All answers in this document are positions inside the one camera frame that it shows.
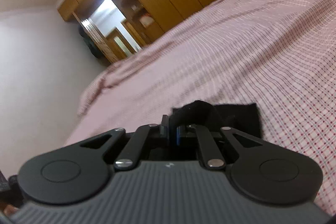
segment ribbed surface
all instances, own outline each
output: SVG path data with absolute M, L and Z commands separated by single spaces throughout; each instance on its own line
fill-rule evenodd
M 241 196 L 220 172 L 198 162 L 142 162 L 120 172 L 104 192 L 67 208 L 25 206 L 14 219 L 22 224 L 323 224 L 329 216 L 313 203 L 272 208 Z

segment silver screw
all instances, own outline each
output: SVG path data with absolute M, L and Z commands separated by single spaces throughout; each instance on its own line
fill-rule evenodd
M 133 162 L 130 159 L 120 159 L 115 161 L 116 166 L 118 167 L 130 167 Z
M 208 160 L 207 163 L 210 167 L 221 167 L 224 165 L 224 161 L 220 159 L 211 159 L 211 160 Z

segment pink blanket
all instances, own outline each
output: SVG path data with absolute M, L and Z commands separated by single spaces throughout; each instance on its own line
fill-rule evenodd
M 336 0 L 218 0 L 86 90 L 67 144 L 160 123 L 172 107 L 256 102 L 265 140 L 320 164 L 336 213 Z

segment black cloth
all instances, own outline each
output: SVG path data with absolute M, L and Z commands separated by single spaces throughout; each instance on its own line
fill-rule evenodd
M 250 105 L 211 105 L 194 101 L 181 108 L 174 108 L 169 117 L 169 129 L 176 132 L 180 125 L 191 123 L 206 126 L 209 131 L 220 132 L 221 127 L 232 127 L 255 137 L 262 137 L 259 111 Z

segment pink checkered bed sheet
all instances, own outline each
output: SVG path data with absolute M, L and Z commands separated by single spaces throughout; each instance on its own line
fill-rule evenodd
M 66 144 L 160 123 L 201 99 L 260 109 L 264 139 L 322 168 L 316 203 L 336 213 L 336 0 L 218 0 L 84 92 Z

